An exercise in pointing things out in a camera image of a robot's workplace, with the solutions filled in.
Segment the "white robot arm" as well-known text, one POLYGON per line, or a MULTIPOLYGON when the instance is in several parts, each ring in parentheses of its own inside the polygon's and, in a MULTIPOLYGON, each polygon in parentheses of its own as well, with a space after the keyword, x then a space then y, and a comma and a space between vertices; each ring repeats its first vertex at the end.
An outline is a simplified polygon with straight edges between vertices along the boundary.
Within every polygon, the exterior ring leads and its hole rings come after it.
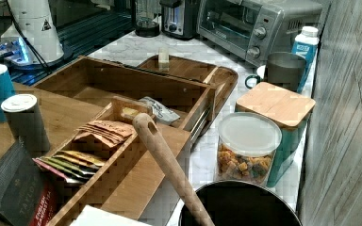
POLYGON ((14 41, 19 53, 8 60, 18 66, 51 64, 64 56, 48 0, 8 0, 13 22, 1 41, 14 41))

